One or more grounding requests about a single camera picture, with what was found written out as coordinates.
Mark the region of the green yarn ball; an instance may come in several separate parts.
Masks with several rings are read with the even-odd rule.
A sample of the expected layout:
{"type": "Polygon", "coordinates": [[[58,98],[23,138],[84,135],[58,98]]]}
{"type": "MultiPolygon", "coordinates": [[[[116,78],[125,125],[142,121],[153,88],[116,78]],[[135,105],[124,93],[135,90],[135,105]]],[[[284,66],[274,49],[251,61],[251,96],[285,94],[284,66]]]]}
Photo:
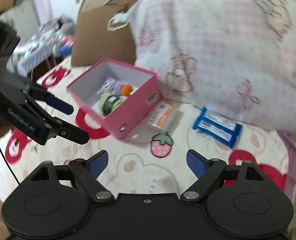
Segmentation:
{"type": "Polygon", "coordinates": [[[123,102],[124,98],[110,93],[104,93],[100,96],[99,100],[99,111],[103,116],[108,116],[112,111],[119,107],[123,102]]]}

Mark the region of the purple plush toy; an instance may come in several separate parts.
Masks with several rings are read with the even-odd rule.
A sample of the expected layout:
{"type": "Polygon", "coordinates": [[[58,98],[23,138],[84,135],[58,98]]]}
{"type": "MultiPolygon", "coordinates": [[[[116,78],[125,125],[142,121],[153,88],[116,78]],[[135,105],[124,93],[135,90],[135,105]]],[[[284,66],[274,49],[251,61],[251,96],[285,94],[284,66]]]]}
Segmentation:
{"type": "Polygon", "coordinates": [[[124,85],[126,85],[125,82],[109,77],[104,82],[102,87],[97,91],[96,95],[101,95],[104,93],[110,93],[112,95],[121,95],[121,91],[124,85]]]}

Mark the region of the orange makeup sponge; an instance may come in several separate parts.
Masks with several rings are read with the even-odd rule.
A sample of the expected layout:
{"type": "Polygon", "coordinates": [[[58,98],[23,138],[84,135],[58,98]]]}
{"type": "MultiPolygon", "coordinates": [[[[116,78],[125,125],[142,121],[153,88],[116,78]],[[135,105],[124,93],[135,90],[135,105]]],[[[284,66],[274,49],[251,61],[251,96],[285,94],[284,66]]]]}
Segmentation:
{"type": "Polygon", "coordinates": [[[122,96],[129,96],[133,91],[133,87],[129,84],[123,85],[121,89],[121,95],[122,96]]]}

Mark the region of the blue wet wipes pack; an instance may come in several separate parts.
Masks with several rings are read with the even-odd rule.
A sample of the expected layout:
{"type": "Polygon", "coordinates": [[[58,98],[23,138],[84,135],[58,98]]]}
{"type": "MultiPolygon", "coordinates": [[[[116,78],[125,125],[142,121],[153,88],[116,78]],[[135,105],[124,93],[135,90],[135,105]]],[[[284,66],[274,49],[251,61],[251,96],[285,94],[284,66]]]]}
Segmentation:
{"type": "Polygon", "coordinates": [[[204,107],[192,128],[233,149],[243,126],[204,107]]]}

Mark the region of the cluttered bedside table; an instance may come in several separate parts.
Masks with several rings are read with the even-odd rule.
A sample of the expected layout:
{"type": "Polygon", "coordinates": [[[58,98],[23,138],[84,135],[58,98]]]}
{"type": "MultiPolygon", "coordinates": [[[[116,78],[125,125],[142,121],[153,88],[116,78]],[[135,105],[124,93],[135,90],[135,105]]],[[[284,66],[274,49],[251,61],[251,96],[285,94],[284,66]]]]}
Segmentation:
{"type": "Polygon", "coordinates": [[[33,36],[25,44],[18,45],[7,62],[9,72],[27,77],[33,70],[49,57],[60,57],[62,39],[75,34],[75,21],[61,15],[40,27],[40,35],[33,36]]]}

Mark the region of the bear print bed blanket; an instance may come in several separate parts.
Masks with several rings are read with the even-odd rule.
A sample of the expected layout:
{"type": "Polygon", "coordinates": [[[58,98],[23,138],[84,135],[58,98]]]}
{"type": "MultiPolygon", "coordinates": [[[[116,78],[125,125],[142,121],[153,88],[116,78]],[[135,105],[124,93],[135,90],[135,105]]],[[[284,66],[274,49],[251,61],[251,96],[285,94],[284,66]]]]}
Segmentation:
{"type": "Polygon", "coordinates": [[[188,169],[185,155],[194,149],[207,158],[227,163],[243,160],[256,163],[290,198],[296,190],[296,141],[289,132],[265,129],[238,121],[243,129],[235,147],[228,146],[192,128],[202,108],[181,103],[178,127],[169,133],[171,146],[161,145],[147,119],[126,137],[117,139],[93,118],[75,106],[63,119],[89,133],[90,141],[79,145],[61,137],[37,144],[19,130],[8,133],[0,142],[0,197],[5,199],[34,168],[44,160],[66,164],[75,158],[89,158],[100,150],[109,154],[108,167],[99,180],[113,193],[182,193],[196,177],[188,169]]]}

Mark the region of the clear orange-label plastic case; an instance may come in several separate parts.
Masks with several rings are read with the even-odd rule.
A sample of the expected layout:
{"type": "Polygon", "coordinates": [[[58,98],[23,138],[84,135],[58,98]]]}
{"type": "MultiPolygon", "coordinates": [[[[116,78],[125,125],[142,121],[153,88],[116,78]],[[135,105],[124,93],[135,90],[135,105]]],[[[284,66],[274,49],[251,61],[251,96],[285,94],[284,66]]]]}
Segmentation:
{"type": "Polygon", "coordinates": [[[155,133],[173,133],[182,117],[181,103],[162,100],[148,117],[148,127],[155,133]]]}

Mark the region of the pink cardboard box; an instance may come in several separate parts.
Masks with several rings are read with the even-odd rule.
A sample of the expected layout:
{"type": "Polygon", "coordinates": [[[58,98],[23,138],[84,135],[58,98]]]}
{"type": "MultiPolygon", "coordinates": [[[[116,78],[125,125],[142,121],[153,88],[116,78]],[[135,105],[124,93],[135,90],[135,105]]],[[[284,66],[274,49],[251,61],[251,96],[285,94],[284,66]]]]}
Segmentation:
{"type": "Polygon", "coordinates": [[[67,87],[78,106],[122,139],[162,98],[154,72],[113,59],[91,66],[67,87]]]}

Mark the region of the brown cloud pillow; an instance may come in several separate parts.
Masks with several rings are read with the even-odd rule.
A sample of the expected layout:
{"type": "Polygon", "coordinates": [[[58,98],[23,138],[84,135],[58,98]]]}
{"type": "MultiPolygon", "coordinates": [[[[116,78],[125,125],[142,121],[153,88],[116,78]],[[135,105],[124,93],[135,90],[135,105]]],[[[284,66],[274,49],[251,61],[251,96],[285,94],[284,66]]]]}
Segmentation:
{"type": "Polygon", "coordinates": [[[79,13],[75,28],[71,65],[92,66],[104,58],[134,64],[136,46],[128,26],[108,31],[108,21],[122,9],[115,5],[79,13]]]}

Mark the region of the pink patterned pillow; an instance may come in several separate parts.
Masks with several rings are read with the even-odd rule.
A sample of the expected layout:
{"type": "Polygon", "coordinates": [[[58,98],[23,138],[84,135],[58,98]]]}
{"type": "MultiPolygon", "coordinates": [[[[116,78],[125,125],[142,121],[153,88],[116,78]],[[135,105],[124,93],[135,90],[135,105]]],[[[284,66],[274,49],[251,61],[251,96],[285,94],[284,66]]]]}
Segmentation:
{"type": "Polygon", "coordinates": [[[296,136],[296,2],[138,0],[136,65],[164,97],[296,136]]]}

